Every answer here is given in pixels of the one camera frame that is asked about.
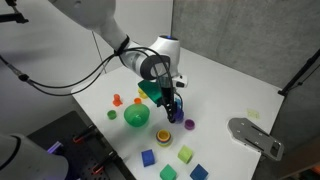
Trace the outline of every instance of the metal clamp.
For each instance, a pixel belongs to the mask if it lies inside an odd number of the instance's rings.
[[[266,157],[280,161],[284,145],[247,118],[233,118],[228,123],[234,138],[255,148]]]

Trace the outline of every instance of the blue cube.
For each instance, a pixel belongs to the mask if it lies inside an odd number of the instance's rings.
[[[143,166],[150,166],[155,163],[152,149],[141,152]]]
[[[205,180],[208,174],[209,173],[200,164],[198,164],[190,174],[190,177],[193,180]]]

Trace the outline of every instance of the white wall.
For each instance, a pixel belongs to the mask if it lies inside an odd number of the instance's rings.
[[[117,1],[116,20],[138,43],[150,45],[160,34],[170,34],[172,0]],[[36,81],[63,85],[85,77],[99,63],[90,31],[83,29],[43,0],[18,2],[27,24],[0,24],[0,53]],[[11,9],[0,1],[0,14]],[[112,49],[101,39],[103,57]],[[118,59],[107,68],[121,66]],[[19,81],[0,64],[0,132],[29,134],[78,109],[72,97],[51,97]]]

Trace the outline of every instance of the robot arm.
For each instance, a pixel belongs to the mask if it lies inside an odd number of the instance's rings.
[[[159,36],[149,49],[143,49],[139,44],[131,41],[120,29],[114,19],[115,0],[49,0],[57,9],[86,29],[99,34],[120,56],[122,64],[131,69],[145,80],[154,80],[161,76],[163,105],[168,113],[170,122],[174,122],[175,104],[174,91],[176,87],[186,87],[187,77],[179,74],[180,42],[171,36]],[[142,52],[129,51],[132,48]]]

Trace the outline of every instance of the white table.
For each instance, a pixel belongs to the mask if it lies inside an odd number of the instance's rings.
[[[124,67],[102,76],[74,98],[139,180],[160,179],[166,164],[175,169],[181,180],[191,179],[189,175],[197,164],[209,172],[208,179],[251,179],[260,153],[235,141],[227,123],[233,117],[247,117],[250,108],[258,111],[260,118],[249,119],[269,133],[283,101],[283,96],[277,94],[279,88],[185,49],[181,49],[179,71],[189,78],[189,87],[179,92],[185,118],[196,123],[193,131],[186,130],[183,124],[170,124],[165,110],[156,108],[150,99],[143,100],[151,111],[148,124],[141,128],[129,126],[123,112],[138,97],[137,83],[141,79]],[[120,107],[112,104],[115,93],[123,100]],[[118,113],[116,120],[107,118],[111,109]],[[169,147],[157,145],[155,135],[160,129],[171,132],[173,142]],[[177,157],[182,145],[194,151],[187,165]],[[156,163],[144,168],[141,152],[147,149],[153,149]]]

